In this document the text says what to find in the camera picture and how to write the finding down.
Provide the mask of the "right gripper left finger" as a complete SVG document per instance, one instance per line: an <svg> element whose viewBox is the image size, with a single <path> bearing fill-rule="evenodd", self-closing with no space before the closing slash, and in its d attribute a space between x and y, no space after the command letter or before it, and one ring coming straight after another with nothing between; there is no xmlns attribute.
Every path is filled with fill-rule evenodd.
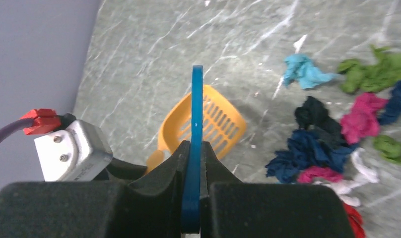
<svg viewBox="0 0 401 238"><path fill-rule="evenodd" d="M0 191L0 238L179 238L190 143L129 184L16 182Z"/></svg>

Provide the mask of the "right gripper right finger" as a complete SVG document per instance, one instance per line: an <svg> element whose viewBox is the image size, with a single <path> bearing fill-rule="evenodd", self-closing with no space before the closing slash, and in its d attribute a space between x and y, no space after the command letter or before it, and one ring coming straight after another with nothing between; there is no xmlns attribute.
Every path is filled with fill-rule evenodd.
<svg viewBox="0 0 401 238"><path fill-rule="evenodd" d="M323 185L245 183L202 143L203 238L352 238L342 201Z"/></svg>

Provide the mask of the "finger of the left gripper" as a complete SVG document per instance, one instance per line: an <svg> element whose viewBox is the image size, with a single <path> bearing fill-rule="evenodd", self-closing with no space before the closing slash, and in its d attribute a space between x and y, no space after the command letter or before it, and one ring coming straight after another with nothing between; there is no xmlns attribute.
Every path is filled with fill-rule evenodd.
<svg viewBox="0 0 401 238"><path fill-rule="evenodd" d="M122 180L137 180L147 171L147 166L132 164L113 158L106 171L110 177Z"/></svg>

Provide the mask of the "blue hand brush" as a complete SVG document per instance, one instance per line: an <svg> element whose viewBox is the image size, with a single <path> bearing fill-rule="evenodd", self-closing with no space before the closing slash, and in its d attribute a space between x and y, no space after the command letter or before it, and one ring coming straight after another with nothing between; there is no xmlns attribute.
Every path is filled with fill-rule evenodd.
<svg viewBox="0 0 401 238"><path fill-rule="evenodd" d="M190 153L181 207L181 232L183 234L195 234L200 231L202 133L203 66L194 65L192 70Z"/></svg>

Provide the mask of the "orange slotted scoop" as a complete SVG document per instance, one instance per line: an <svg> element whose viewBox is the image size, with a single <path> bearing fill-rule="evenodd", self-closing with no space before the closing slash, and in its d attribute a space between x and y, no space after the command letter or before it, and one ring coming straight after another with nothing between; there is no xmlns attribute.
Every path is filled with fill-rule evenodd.
<svg viewBox="0 0 401 238"><path fill-rule="evenodd" d="M174 153L183 140L191 138L191 93L168 113L157 134L157 149L146 160L146 174ZM247 129L241 113L210 85L203 87L202 139L211 144L217 159L222 159L240 141Z"/></svg>

